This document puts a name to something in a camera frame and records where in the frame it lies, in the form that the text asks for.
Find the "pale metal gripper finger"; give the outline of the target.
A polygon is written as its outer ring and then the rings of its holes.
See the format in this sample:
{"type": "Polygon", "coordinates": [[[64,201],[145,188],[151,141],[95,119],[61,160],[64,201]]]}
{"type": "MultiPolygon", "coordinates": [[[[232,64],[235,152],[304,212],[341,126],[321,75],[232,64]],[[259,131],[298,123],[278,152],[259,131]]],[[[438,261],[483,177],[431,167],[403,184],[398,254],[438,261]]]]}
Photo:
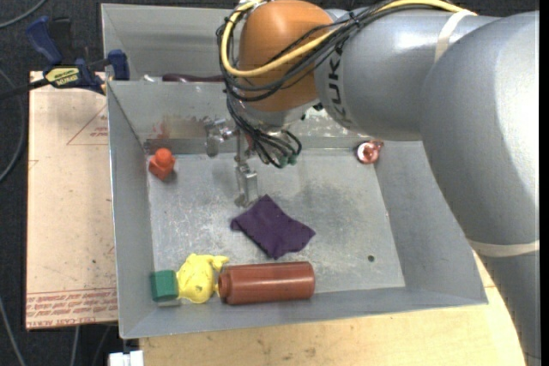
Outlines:
{"type": "Polygon", "coordinates": [[[238,185],[238,196],[235,203],[238,206],[246,206],[248,204],[247,192],[247,174],[249,166],[247,164],[239,164],[235,167],[235,176],[238,185]]]}
{"type": "Polygon", "coordinates": [[[244,174],[244,206],[248,207],[259,198],[257,174],[255,171],[247,171],[244,174]]]}

